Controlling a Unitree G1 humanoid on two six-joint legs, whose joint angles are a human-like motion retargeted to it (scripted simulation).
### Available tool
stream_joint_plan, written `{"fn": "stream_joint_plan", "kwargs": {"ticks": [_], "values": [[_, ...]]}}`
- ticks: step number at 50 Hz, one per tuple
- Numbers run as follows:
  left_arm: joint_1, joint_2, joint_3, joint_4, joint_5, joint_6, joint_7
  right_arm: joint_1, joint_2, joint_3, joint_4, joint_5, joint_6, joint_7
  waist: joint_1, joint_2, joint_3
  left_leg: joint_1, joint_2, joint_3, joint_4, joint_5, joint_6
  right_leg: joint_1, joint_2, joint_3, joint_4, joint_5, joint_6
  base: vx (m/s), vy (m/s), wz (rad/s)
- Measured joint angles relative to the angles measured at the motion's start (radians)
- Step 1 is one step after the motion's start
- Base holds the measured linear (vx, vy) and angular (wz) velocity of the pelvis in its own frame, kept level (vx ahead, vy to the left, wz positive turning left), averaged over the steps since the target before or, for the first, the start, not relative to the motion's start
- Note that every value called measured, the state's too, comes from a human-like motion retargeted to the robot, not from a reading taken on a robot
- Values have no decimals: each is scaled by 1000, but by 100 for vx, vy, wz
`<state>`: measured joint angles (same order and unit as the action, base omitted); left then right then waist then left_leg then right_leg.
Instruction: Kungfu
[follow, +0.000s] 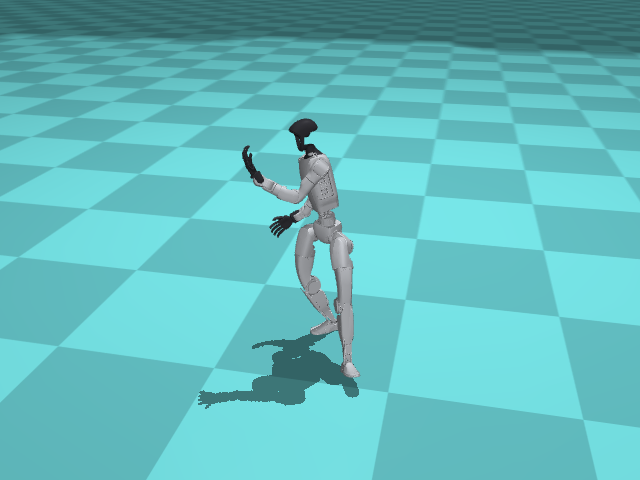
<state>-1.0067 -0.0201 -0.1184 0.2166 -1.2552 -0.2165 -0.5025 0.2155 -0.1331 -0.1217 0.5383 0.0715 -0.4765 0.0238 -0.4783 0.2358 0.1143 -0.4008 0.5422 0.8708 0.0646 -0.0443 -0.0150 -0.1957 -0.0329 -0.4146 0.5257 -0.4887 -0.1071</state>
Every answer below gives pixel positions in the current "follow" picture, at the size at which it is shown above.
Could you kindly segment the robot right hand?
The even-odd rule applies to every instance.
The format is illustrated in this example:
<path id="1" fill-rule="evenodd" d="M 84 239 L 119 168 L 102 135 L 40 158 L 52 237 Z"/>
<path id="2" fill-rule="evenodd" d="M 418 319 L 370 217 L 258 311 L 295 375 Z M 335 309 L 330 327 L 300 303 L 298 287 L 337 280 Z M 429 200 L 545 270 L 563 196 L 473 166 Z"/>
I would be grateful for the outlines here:
<path id="1" fill-rule="evenodd" d="M 276 226 L 274 226 L 274 227 L 272 228 L 271 233 L 273 233 L 273 231 L 274 231 L 276 228 L 278 228 L 278 227 L 280 226 L 280 227 L 279 227 L 278 229 L 276 229 L 276 230 L 275 230 L 275 232 L 274 232 L 274 236 L 275 236 L 275 235 L 276 235 L 276 233 L 277 233 L 279 230 L 281 230 L 281 229 L 283 228 L 283 229 L 282 229 L 282 230 L 277 234 L 277 238 L 279 238 L 280 234 L 281 234 L 283 231 L 285 231 L 286 229 L 288 229 L 288 228 L 292 225 L 292 223 L 293 223 L 293 222 L 294 222 L 294 223 L 299 222 L 299 221 L 296 221 L 296 220 L 294 219 L 294 217 L 293 217 L 293 215 L 297 214 L 298 212 L 299 212 L 299 210 L 296 210 L 296 211 L 292 212 L 292 213 L 290 214 L 290 216 L 285 215 L 285 216 L 278 216 L 278 217 L 275 217 L 275 218 L 273 219 L 273 221 L 278 220 L 278 219 L 279 219 L 279 220 L 278 220 L 278 221 L 276 221 L 276 222 L 274 222 L 273 224 L 271 224 L 270 229 L 271 229 L 274 225 L 276 225 L 276 224 L 277 224 Z M 279 223 L 279 224 L 278 224 L 278 223 Z"/>

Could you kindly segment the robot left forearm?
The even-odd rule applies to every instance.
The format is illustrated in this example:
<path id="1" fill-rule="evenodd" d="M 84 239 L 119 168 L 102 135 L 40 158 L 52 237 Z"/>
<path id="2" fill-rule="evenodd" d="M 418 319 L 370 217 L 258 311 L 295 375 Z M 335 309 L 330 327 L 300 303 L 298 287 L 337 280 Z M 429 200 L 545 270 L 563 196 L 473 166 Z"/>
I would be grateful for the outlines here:
<path id="1" fill-rule="evenodd" d="M 261 174 L 262 175 L 262 174 Z M 289 190 L 287 189 L 286 186 L 282 186 L 274 181 L 272 181 L 271 179 L 267 179 L 265 178 L 264 175 L 262 175 L 264 178 L 264 182 L 263 183 L 258 183 L 256 181 L 255 178 L 253 178 L 253 183 L 256 186 L 262 187 L 265 191 L 277 196 L 278 199 L 281 199 L 283 201 L 287 201 L 287 202 L 291 202 L 291 203 L 295 203 L 298 201 L 299 199 L 299 194 L 298 192 L 294 191 L 294 190 Z"/>

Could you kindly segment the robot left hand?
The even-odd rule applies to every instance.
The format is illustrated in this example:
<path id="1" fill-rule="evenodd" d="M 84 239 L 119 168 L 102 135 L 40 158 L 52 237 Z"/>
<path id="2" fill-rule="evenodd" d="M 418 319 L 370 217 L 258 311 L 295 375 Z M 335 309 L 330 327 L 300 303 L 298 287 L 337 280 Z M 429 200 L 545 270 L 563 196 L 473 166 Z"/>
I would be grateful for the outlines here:
<path id="1" fill-rule="evenodd" d="M 249 154 L 249 158 L 248 158 L 247 151 L 248 151 L 249 147 L 250 147 L 249 145 L 244 147 L 244 150 L 242 152 L 242 158 L 243 158 L 243 160 L 245 162 L 245 166 L 246 166 L 247 170 L 251 174 L 250 178 L 255 178 L 256 181 L 261 184 L 261 183 L 264 182 L 264 178 L 261 175 L 260 171 L 256 171 L 256 169 L 255 169 L 255 167 L 254 167 L 254 165 L 252 163 L 252 153 Z"/>

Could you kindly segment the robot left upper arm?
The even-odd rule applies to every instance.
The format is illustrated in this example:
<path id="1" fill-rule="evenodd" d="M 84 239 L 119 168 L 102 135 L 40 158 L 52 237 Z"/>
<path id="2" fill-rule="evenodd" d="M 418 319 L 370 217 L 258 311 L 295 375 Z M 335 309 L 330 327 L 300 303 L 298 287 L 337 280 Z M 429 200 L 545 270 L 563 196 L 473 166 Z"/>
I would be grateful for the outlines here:
<path id="1" fill-rule="evenodd" d="M 313 187 L 327 175 L 329 169 L 329 165 L 324 160 L 316 160 L 311 166 L 306 177 L 304 177 L 304 179 L 301 181 L 300 188 L 298 190 L 292 189 L 299 194 L 298 201 L 293 204 L 300 203 L 313 189 Z"/>

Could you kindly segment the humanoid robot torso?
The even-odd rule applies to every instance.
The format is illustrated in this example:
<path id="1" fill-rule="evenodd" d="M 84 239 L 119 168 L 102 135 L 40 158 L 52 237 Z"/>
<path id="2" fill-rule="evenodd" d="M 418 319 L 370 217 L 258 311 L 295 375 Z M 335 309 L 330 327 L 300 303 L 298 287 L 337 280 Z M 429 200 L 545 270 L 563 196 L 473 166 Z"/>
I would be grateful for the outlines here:
<path id="1" fill-rule="evenodd" d="M 316 154 L 316 156 L 314 154 Z M 320 155 L 313 152 L 308 153 L 309 156 L 313 156 L 307 159 L 304 159 L 305 155 L 306 151 L 299 160 L 301 180 L 306 177 L 311 166 L 318 159 L 324 160 L 330 168 L 327 175 L 308 193 L 308 198 L 313 209 L 319 214 L 319 219 L 314 221 L 313 224 L 314 236 L 321 242 L 330 244 L 334 239 L 336 232 L 342 233 L 342 224 L 339 220 L 335 219 L 335 213 L 331 211 L 332 209 L 339 207 L 338 194 L 332 167 L 328 157 L 324 153 Z"/>

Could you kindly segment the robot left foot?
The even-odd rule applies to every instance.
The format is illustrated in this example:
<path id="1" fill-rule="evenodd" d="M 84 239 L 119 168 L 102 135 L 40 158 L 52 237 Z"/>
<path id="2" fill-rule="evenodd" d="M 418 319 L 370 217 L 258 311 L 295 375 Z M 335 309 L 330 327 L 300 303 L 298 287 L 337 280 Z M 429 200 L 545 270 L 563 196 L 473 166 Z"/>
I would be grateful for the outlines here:
<path id="1" fill-rule="evenodd" d="M 341 373 L 343 373 L 344 376 L 346 377 L 350 377 L 350 378 L 354 378 L 354 377 L 360 377 L 360 373 L 357 371 L 357 369 L 355 368 L 353 363 L 349 363 L 349 361 L 347 360 L 347 363 L 344 365 L 344 362 L 342 362 L 341 364 Z"/>

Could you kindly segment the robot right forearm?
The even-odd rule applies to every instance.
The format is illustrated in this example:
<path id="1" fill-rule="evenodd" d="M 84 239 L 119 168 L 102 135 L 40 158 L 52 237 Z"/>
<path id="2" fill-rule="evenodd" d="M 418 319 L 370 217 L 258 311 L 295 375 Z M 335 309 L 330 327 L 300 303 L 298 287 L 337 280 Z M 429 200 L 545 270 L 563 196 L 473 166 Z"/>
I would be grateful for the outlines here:
<path id="1" fill-rule="evenodd" d="M 313 207 L 310 203 L 309 198 L 307 199 L 307 201 L 304 203 L 304 206 L 302 206 L 299 209 L 299 212 L 295 215 L 293 215 L 294 219 L 296 221 L 300 221 L 305 217 L 309 217 L 311 215 L 311 211 L 313 210 Z"/>

